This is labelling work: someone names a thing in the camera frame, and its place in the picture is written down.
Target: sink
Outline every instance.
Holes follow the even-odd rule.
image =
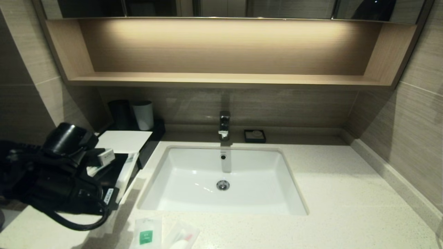
[[[140,209],[307,215],[279,151],[169,148],[158,169]]]

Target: countertop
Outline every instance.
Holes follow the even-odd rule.
[[[181,213],[138,209],[170,146],[219,147],[212,142],[162,141],[107,223],[90,232],[69,230],[27,207],[0,233],[3,249],[127,249],[138,218],[163,217],[163,238],[178,221],[201,230],[193,249],[441,248],[433,231],[412,208],[338,137],[284,137],[282,144],[240,144],[235,148],[277,148],[289,164],[307,216]],[[64,215],[93,222],[89,215]]]

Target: white cup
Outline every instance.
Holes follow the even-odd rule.
[[[154,128],[154,115],[151,101],[137,101],[132,103],[132,109],[137,119],[137,124],[141,131]]]

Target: soap dish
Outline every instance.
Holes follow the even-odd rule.
[[[263,130],[245,130],[246,143],[266,143]]]

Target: chrome faucet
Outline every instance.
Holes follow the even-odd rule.
[[[220,112],[220,128],[218,133],[220,134],[220,141],[229,140],[229,119],[231,118],[231,113],[228,111]]]

